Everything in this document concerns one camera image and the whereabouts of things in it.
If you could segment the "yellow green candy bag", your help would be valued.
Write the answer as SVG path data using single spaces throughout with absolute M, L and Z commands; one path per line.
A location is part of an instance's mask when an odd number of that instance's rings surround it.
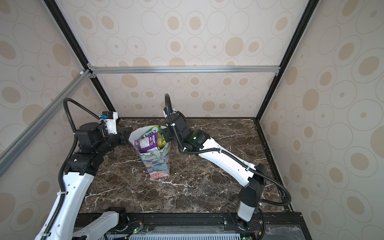
M 158 140 L 157 140 L 157 145 L 159 149 L 163 149 L 166 145 L 166 141 L 163 135 L 163 129 L 161 128 L 160 125 L 153 126 L 149 130 L 147 130 L 143 135 L 142 138 L 148 137 L 151 134 L 158 134 Z

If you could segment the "purple berries candy bag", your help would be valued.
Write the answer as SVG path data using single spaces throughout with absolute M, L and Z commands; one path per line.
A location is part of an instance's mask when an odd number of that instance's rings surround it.
M 158 151 L 158 145 L 157 145 L 157 140 L 158 140 L 158 134 L 151 134 L 148 137 L 135 140 L 135 147 L 139 150 L 140 153 L 149 153 L 149 152 L 154 152 Z

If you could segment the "white paper bag colourful print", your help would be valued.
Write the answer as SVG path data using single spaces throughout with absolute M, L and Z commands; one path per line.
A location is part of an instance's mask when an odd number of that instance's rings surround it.
M 142 139 L 142 135 L 152 127 L 153 126 L 147 126 L 133 131 L 129 138 L 129 142 L 145 165 L 147 172 L 150 174 L 150 178 L 159 179 L 167 177 L 170 174 L 171 143 L 166 143 L 163 149 L 149 153 L 140 153 L 135 147 L 135 140 Z

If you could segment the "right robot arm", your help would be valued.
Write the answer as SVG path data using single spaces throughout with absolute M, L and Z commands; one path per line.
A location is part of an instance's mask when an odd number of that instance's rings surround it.
M 166 141 L 176 140 L 178 149 L 185 154 L 197 155 L 215 164 L 231 175 L 241 186 L 238 218 L 250 222 L 259 207 L 266 185 L 266 167 L 248 163 L 219 145 L 202 130 L 191 130 L 180 112 L 164 113 Z

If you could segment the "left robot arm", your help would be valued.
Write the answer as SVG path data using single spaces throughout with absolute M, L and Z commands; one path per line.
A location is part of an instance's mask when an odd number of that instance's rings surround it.
M 105 155 L 126 145 L 132 131 L 131 127 L 116 126 L 110 131 L 104 123 L 88 123 L 75 130 L 74 146 L 79 150 L 70 151 L 59 171 L 60 191 L 37 240 L 98 240 L 115 227 L 126 227 L 127 214 L 120 207 L 108 209 L 80 230 L 75 230 L 75 223 Z

